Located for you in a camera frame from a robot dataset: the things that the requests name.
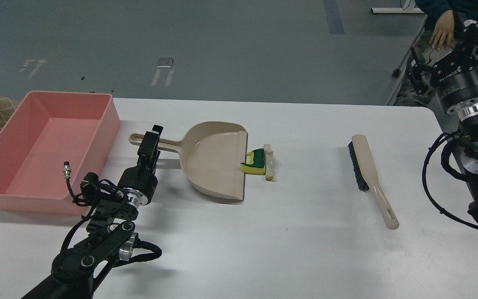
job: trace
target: hand brush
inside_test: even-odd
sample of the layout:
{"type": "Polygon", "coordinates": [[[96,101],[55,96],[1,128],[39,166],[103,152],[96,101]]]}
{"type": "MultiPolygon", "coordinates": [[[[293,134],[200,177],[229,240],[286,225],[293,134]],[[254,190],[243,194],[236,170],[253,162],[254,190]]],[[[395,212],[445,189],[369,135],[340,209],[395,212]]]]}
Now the hand brush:
{"type": "Polygon", "coordinates": [[[370,146],[368,146],[366,136],[361,134],[353,136],[351,142],[348,144],[348,148],[349,155],[353,161],[353,171],[355,172],[359,190],[368,191],[370,187],[372,187],[377,205],[379,206],[383,220],[385,220],[385,225],[387,225],[389,229],[397,229],[400,227],[400,222],[379,185],[376,165],[373,161],[372,152],[370,151],[370,146]]]}

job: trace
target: gray floor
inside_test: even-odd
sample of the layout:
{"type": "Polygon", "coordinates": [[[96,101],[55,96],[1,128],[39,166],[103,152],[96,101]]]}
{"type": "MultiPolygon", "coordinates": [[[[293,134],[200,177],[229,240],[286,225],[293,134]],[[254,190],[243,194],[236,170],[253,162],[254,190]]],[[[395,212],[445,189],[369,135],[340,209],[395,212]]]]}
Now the gray floor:
{"type": "Polygon", "coordinates": [[[398,0],[0,2],[0,94],[385,105],[423,15],[398,0]],[[156,69],[160,57],[172,69],[156,69]]]}

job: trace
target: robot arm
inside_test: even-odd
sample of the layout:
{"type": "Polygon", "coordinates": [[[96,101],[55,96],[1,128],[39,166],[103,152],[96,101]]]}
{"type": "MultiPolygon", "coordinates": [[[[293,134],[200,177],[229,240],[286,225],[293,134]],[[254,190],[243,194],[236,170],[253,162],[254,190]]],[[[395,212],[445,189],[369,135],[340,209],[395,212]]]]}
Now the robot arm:
{"type": "MultiPolygon", "coordinates": [[[[73,194],[68,183],[73,202],[79,206],[91,206],[91,209],[64,240],[61,252],[53,260],[51,275],[24,299],[89,299],[112,268],[161,256],[158,246],[139,240],[132,220],[138,217],[140,205],[150,203],[156,189],[158,180],[154,173],[162,130],[159,125],[154,125],[152,131],[146,132],[138,149],[138,164],[123,172],[117,186],[108,180],[99,181],[92,172],[85,176],[78,195],[73,194]],[[115,219],[125,221],[114,223],[115,219]],[[88,237],[68,248],[75,231],[88,220],[88,237]],[[132,257],[133,248],[151,253],[132,257]],[[94,278],[95,269],[102,261],[107,261],[107,264],[94,278]]],[[[64,172],[68,182],[71,173],[68,163],[65,163],[64,172]]]]}
{"type": "Polygon", "coordinates": [[[442,166],[453,177],[466,181],[471,188],[474,201],[469,205],[468,213],[478,223],[478,22],[467,20],[462,14],[456,14],[465,36],[454,49],[431,59],[432,49],[411,49],[413,60],[410,62],[407,76],[420,95],[434,93],[440,102],[444,114],[456,114],[459,117],[459,130],[443,134],[431,147],[424,164],[423,183],[431,202],[441,213],[450,218],[478,229],[478,225],[467,223],[448,212],[432,199],[425,178],[425,169],[430,155],[448,141],[442,152],[442,166]],[[449,166],[450,155],[455,154],[462,172],[449,166]]]}

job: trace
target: green sponge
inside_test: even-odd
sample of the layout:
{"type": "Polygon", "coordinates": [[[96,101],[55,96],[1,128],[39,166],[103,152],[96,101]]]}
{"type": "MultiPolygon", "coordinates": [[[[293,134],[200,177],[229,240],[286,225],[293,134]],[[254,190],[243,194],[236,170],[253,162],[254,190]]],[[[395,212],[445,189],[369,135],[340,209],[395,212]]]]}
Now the green sponge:
{"type": "Polygon", "coordinates": [[[264,175],[267,171],[267,165],[265,165],[265,150],[258,148],[252,152],[246,154],[249,157],[249,162],[241,163],[241,170],[245,174],[258,174],[264,175]]]}

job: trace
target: dustpan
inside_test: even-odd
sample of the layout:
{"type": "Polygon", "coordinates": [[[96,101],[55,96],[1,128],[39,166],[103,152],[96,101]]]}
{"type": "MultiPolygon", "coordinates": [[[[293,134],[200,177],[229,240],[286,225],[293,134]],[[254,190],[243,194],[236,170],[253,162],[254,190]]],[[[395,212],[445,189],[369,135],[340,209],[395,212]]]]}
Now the dustpan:
{"type": "MultiPolygon", "coordinates": [[[[139,145],[144,135],[131,134],[139,145]]],[[[194,125],[179,141],[160,138],[158,149],[180,155],[180,166],[198,191],[221,199],[244,198],[244,172],[248,134],[242,125],[207,121],[194,125]]]]}

